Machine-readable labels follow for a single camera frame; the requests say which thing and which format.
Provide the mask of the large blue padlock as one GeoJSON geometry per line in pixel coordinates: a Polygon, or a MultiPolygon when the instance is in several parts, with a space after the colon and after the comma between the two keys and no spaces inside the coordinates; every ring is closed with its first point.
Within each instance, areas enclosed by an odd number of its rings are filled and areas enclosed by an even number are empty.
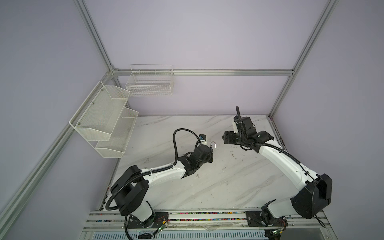
{"type": "Polygon", "coordinates": [[[217,147],[217,143],[211,142],[210,147],[211,147],[211,149],[215,149],[217,147]]]}

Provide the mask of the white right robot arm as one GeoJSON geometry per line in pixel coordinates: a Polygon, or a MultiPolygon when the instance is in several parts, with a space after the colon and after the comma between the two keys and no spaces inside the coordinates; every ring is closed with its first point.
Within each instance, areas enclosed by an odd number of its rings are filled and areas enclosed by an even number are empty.
{"type": "Polygon", "coordinates": [[[262,155],[298,190],[294,196],[264,204],[260,213],[262,225],[271,226],[278,219],[295,214],[311,219],[331,203],[333,181],[327,174],[319,175],[307,168],[285,151],[271,134],[258,132],[250,117],[234,116],[233,126],[233,131],[223,134],[224,144],[238,145],[245,151],[262,155]]]}

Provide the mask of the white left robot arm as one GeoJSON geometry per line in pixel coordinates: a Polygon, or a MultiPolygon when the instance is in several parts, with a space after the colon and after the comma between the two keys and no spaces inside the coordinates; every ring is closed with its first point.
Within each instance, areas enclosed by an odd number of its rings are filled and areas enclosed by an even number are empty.
{"type": "Polygon", "coordinates": [[[186,178],[196,173],[205,163],[212,163],[214,151],[207,145],[200,145],[181,157],[175,163],[154,169],[129,167],[110,188],[107,211],[118,210],[121,216],[134,216],[141,223],[152,222],[155,213],[145,196],[151,187],[172,180],[186,178]]]}

